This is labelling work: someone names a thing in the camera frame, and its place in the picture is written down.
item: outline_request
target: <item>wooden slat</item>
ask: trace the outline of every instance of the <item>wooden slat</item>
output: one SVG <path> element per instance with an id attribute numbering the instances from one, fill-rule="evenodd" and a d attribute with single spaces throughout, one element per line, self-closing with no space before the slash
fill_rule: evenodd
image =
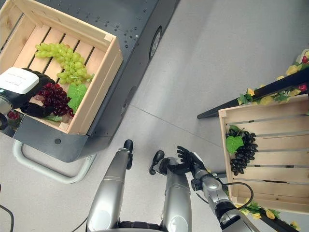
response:
<path id="1" fill-rule="evenodd" d="M 87 43 L 84 43 L 83 41 L 80 41 L 74 52 L 78 52 L 79 54 L 81 54 L 81 56 L 86 61 L 86 59 L 89 56 L 92 48 L 93 48 L 93 46 L 91 46 L 91 45 L 89 45 Z"/>
<path id="2" fill-rule="evenodd" d="M 98 102 L 100 102 L 100 104 L 102 103 L 102 100 L 104 99 L 104 96 L 102 95 L 100 98 L 97 98 L 97 95 L 100 91 L 107 91 L 109 88 L 108 82 L 110 77 L 108 76 L 107 78 L 107 74 L 108 71 L 110 70 L 111 66 L 113 65 L 113 62 L 115 60 L 115 57 L 117 56 L 117 54 L 121 53 L 120 52 L 120 48 L 119 48 L 119 42 L 117 39 L 113 40 L 109 49 L 107 50 L 103 60 L 100 63 L 100 67 L 99 67 L 99 71 L 96 73 L 95 77 L 93 78 L 88 91 L 86 92 L 76 114 L 75 117 L 73 118 L 69 128 L 68 128 L 68 132 L 69 133 L 79 133 L 79 134 L 86 134 L 88 129 L 84 129 L 83 131 L 81 131 L 81 125 L 83 124 L 83 122 L 85 121 L 86 116 L 88 118 L 86 118 L 86 120 L 88 121 L 88 123 L 92 123 L 93 118 L 95 117 L 94 115 L 89 115 L 88 112 L 91 110 L 91 107 L 93 106 L 93 104 L 98 104 Z"/>
<path id="3" fill-rule="evenodd" d="M 238 197 L 249 198 L 250 193 L 246 191 L 239 191 Z M 281 196 L 275 194 L 263 194 L 263 193 L 255 193 L 255 199 L 268 199 L 277 202 L 286 202 L 286 203 L 295 203 L 295 204 L 305 204 L 309 206 L 309 198 L 301 198 L 301 197 L 290 197 L 290 196 Z"/>
<path id="4" fill-rule="evenodd" d="M 65 35 L 65 37 L 62 40 L 63 44 L 69 45 L 71 48 L 74 48 L 77 44 L 78 40 L 69 36 Z M 46 71 L 44 74 L 48 75 L 50 78 L 52 78 L 54 81 L 57 81 L 57 73 L 60 73 L 62 71 L 62 68 L 60 67 L 60 64 L 58 61 L 53 58 L 50 64 L 48 65 Z"/>
<path id="5" fill-rule="evenodd" d="M 0 54 L 0 73 L 15 63 L 35 25 L 24 15 Z"/>
<path id="6" fill-rule="evenodd" d="M 42 22 L 38 19 L 38 17 L 33 13 L 33 9 L 29 6 L 28 2 L 25 0 L 12 0 L 18 8 L 29 18 L 29 20 L 37 25 L 38 27 L 42 27 Z"/>
<path id="7" fill-rule="evenodd" d="M 17 57 L 14 67 L 18 68 L 25 68 L 28 67 L 31 59 L 34 56 L 34 53 L 36 52 L 35 45 L 40 44 L 45 35 L 47 34 L 49 30 L 49 27 L 44 25 L 43 27 L 35 27 L 31 35 L 29 36 L 27 42 L 25 43 L 25 46 L 19 53 L 19 56 Z"/>
<path id="8" fill-rule="evenodd" d="M 309 151 L 256 152 L 250 164 L 309 166 Z"/>
<path id="9" fill-rule="evenodd" d="M 309 198 L 309 185 L 294 185 L 286 183 L 270 183 L 261 181 L 242 181 L 248 184 L 254 194 L 263 193 L 290 197 Z M 239 191 L 249 192 L 244 185 L 239 185 Z"/>
<path id="10" fill-rule="evenodd" d="M 243 122 L 265 118 L 301 115 L 308 112 L 308 97 L 297 96 L 299 101 L 291 101 L 285 104 L 272 105 L 247 105 L 225 109 L 225 123 Z"/>
<path id="11" fill-rule="evenodd" d="M 309 135 L 256 137 L 258 150 L 309 148 Z"/>
<path id="12" fill-rule="evenodd" d="M 12 29 L 20 18 L 22 11 L 11 1 L 7 0 L 0 9 L 0 48 L 5 43 Z"/>
<path id="13" fill-rule="evenodd" d="M 309 131 L 309 117 L 302 116 L 288 119 L 242 123 L 237 124 L 237 126 L 239 128 L 245 128 L 246 131 L 252 131 L 255 134 Z"/>
<path id="14" fill-rule="evenodd" d="M 234 178 L 309 183 L 309 168 L 247 167 Z"/>
<path id="15" fill-rule="evenodd" d="M 98 91 L 98 94 L 96 96 L 96 100 L 93 102 L 93 104 L 91 105 L 90 110 L 87 112 L 87 116 L 86 118 L 94 118 L 98 112 L 98 109 L 100 108 L 102 101 L 110 87 L 110 85 L 112 84 L 112 81 L 114 80 L 114 77 L 121 65 L 121 62 L 123 60 L 123 57 L 120 53 L 117 54 L 117 56 L 115 57 L 111 68 L 109 69 L 104 81 L 102 82 L 102 85 Z M 80 131 L 88 131 L 90 125 L 91 125 L 92 121 L 91 120 L 84 120 L 82 123 L 82 126 L 80 128 Z"/>
<path id="16" fill-rule="evenodd" d="M 226 139 L 225 139 L 225 134 L 226 134 L 226 130 L 225 130 L 225 117 L 222 117 L 221 114 L 219 114 L 219 120 L 220 120 L 220 127 L 221 127 L 221 138 L 222 138 L 222 145 L 223 145 L 223 150 L 224 150 L 224 160 L 225 160 L 225 169 L 226 169 L 226 177 L 227 177 L 227 182 L 228 183 L 231 183 L 233 182 L 233 176 L 232 176 L 232 171 L 231 171 L 231 164 L 230 164 L 230 155 L 226 149 Z M 228 194 L 229 194 L 229 197 L 230 199 L 232 199 L 232 196 L 236 196 L 234 194 L 234 189 L 237 188 L 236 185 L 230 185 L 228 186 Z"/>
<path id="17" fill-rule="evenodd" d="M 51 29 L 46 36 L 44 43 L 49 44 L 49 43 L 58 43 L 60 42 L 61 38 L 63 36 L 63 33 L 61 31 L 58 31 L 56 29 Z M 47 63 L 49 62 L 50 58 L 37 58 L 35 57 L 30 65 L 30 69 L 43 72 L 45 69 Z"/>
<path id="18" fill-rule="evenodd" d="M 26 2 L 28 8 L 30 8 L 44 24 L 61 30 L 102 51 L 106 51 L 111 41 L 115 38 L 112 34 L 54 8 L 33 0 L 23 1 Z"/>
<path id="19" fill-rule="evenodd" d="M 242 197 L 237 197 L 237 203 L 243 204 L 249 197 L 248 194 L 243 194 Z M 309 214 L 308 199 L 295 198 L 295 197 L 282 197 L 274 195 L 269 197 L 269 195 L 257 194 L 254 196 L 254 201 L 258 202 L 260 206 L 270 209 L 279 209 L 293 213 Z"/>

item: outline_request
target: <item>artificial grape leaf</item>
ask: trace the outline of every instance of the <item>artificial grape leaf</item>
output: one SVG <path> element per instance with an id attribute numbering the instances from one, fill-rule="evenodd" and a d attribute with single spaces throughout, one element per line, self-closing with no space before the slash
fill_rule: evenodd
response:
<path id="1" fill-rule="evenodd" d="M 244 95 L 244 97 L 247 99 L 248 102 L 252 102 L 252 101 L 253 101 L 253 97 L 252 97 L 251 94 L 249 94 L 249 93 L 246 93 L 246 94 Z"/>
<path id="2" fill-rule="evenodd" d="M 59 117 L 56 115 L 49 115 L 49 116 L 46 116 L 44 119 L 55 121 L 55 122 L 60 122 L 62 120 L 62 117 Z"/>
<path id="3" fill-rule="evenodd" d="M 281 101 L 287 100 L 288 98 L 289 98 L 289 96 L 286 96 L 284 94 L 280 94 L 280 95 L 276 96 L 274 98 L 274 100 L 277 101 L 277 102 L 281 102 Z"/>
<path id="4" fill-rule="evenodd" d="M 309 67 L 309 62 L 308 62 L 308 63 L 306 63 L 306 64 L 302 64 L 302 66 L 301 66 L 301 69 L 300 69 L 300 70 L 306 69 L 306 68 L 308 68 L 308 67 Z"/>
<path id="5" fill-rule="evenodd" d="M 67 96 L 71 98 L 68 103 L 69 108 L 73 109 L 75 114 L 80 103 L 83 100 L 85 93 L 87 92 L 87 87 L 85 85 L 70 85 L 67 92 Z"/>
<path id="6" fill-rule="evenodd" d="M 68 106 L 69 106 L 69 108 L 71 108 L 73 110 L 74 114 L 76 113 L 80 103 L 81 103 L 81 100 L 79 98 L 72 98 L 69 101 Z"/>
<path id="7" fill-rule="evenodd" d="M 86 92 L 87 87 L 85 85 L 70 85 L 67 96 L 70 98 L 83 98 Z"/>
<path id="8" fill-rule="evenodd" d="M 248 101 L 247 101 L 245 95 L 240 94 L 240 97 L 239 97 L 239 98 L 240 98 L 240 100 L 241 100 L 244 104 L 247 104 L 247 103 L 248 103 Z"/>
<path id="9" fill-rule="evenodd" d="M 243 146 L 243 140 L 241 136 L 233 137 L 233 136 L 228 136 L 226 138 L 226 148 L 229 153 L 234 153 L 236 150 L 240 147 Z"/>
<path id="10" fill-rule="evenodd" d="M 298 62 L 294 61 L 294 63 L 293 63 L 292 65 L 296 65 L 296 66 L 298 66 L 298 65 L 300 65 L 300 63 L 298 63 Z"/>
<path id="11" fill-rule="evenodd" d="M 238 132 L 238 131 L 240 131 L 241 129 L 239 129 L 237 126 L 235 126 L 235 125 L 230 125 L 230 129 L 232 129 L 233 131 L 235 131 L 235 132 Z"/>

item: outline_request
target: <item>artificial flower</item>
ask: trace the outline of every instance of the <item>artificial flower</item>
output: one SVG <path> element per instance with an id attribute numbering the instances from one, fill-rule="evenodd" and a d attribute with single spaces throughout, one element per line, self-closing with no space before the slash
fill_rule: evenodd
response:
<path id="1" fill-rule="evenodd" d="M 297 72 L 297 66 L 296 65 L 291 65 L 288 70 L 285 72 L 286 75 L 292 75 L 295 72 Z"/>
<path id="2" fill-rule="evenodd" d="M 292 96 L 296 96 L 297 94 L 299 94 L 301 92 L 301 90 L 299 89 L 293 89 L 291 92 L 289 92 L 289 96 L 292 97 Z"/>
<path id="3" fill-rule="evenodd" d="M 278 76 L 277 77 L 277 81 L 279 81 L 279 80 L 281 80 L 281 79 L 283 79 L 284 78 L 284 76 Z"/>
<path id="4" fill-rule="evenodd" d="M 248 215 L 250 211 L 248 209 L 241 209 L 240 210 L 244 215 Z"/>
<path id="5" fill-rule="evenodd" d="M 253 96 L 254 95 L 254 90 L 251 89 L 251 88 L 248 88 L 247 89 L 247 93 L 250 94 L 251 96 Z"/>
<path id="6" fill-rule="evenodd" d="M 266 216 L 270 219 L 275 219 L 275 215 L 273 212 L 271 212 L 270 210 L 266 210 Z"/>
<path id="7" fill-rule="evenodd" d="M 301 228 L 299 227 L 298 223 L 296 221 L 292 221 L 290 224 L 295 230 L 301 231 Z"/>
<path id="8" fill-rule="evenodd" d="M 256 213 L 256 214 L 252 214 L 252 217 L 255 219 L 255 220 L 258 220 L 261 218 L 261 215 L 259 213 Z"/>
<path id="9" fill-rule="evenodd" d="M 273 101 L 274 101 L 274 99 L 273 99 L 271 96 L 266 96 L 266 97 L 263 97 L 263 98 L 261 99 L 260 104 L 262 104 L 262 105 L 268 105 L 268 104 L 270 104 L 270 103 L 273 102 Z"/>
<path id="10" fill-rule="evenodd" d="M 298 87 L 301 91 L 306 91 L 307 90 L 307 85 L 301 85 Z"/>

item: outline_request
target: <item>gray metal panel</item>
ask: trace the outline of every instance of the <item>gray metal panel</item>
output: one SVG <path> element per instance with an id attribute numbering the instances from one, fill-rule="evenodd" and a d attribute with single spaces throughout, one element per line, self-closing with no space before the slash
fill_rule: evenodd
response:
<path id="1" fill-rule="evenodd" d="M 158 0 L 37 0 L 118 37 L 128 60 Z"/>
<path id="2" fill-rule="evenodd" d="M 88 136 L 68 135 L 25 116 L 14 138 L 58 160 L 73 162 L 78 159 Z"/>
<path id="3" fill-rule="evenodd" d="M 0 8 L 3 6 L 4 3 L 5 3 L 5 0 L 0 0 Z"/>
<path id="4" fill-rule="evenodd" d="M 164 31 L 174 11 L 176 0 L 161 0 L 157 4 L 144 28 L 119 83 L 113 83 L 101 105 L 88 134 L 93 136 L 113 136 L 119 126 L 126 107 L 130 103 L 144 72 L 149 64 L 151 42 L 159 26 Z"/>

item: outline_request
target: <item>floor tile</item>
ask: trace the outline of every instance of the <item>floor tile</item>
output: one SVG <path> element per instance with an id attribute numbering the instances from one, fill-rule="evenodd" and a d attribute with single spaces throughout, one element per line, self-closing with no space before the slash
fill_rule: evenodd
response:
<path id="1" fill-rule="evenodd" d="M 217 118 L 197 120 L 285 73 L 308 46 L 309 3 L 180 1 L 132 104 L 217 145 Z"/>
<path id="2" fill-rule="evenodd" d="M 112 143 L 98 154 L 85 179 L 71 185 L 58 183 L 17 163 L 11 152 L 13 140 L 0 135 L 0 147 L 5 150 L 0 152 L 1 203 L 14 213 L 15 231 L 68 232 L 82 222 L 116 150 L 128 138 L 135 145 L 133 166 L 126 174 L 122 220 L 160 222 L 166 179 L 148 174 L 149 164 L 157 150 L 163 149 L 166 156 L 176 156 L 176 145 L 180 144 L 196 151 L 210 169 L 224 169 L 220 147 L 134 106 L 129 107 Z M 70 175 L 76 174 L 82 163 L 79 160 L 63 164 L 29 147 L 26 147 L 25 154 Z M 220 231 L 210 209 L 194 195 L 192 208 L 194 231 L 201 230 L 204 223 L 213 225 L 212 231 Z M 8 228 L 9 218 L 2 211 L 0 215 L 4 220 L 1 219 L 1 226 Z"/>

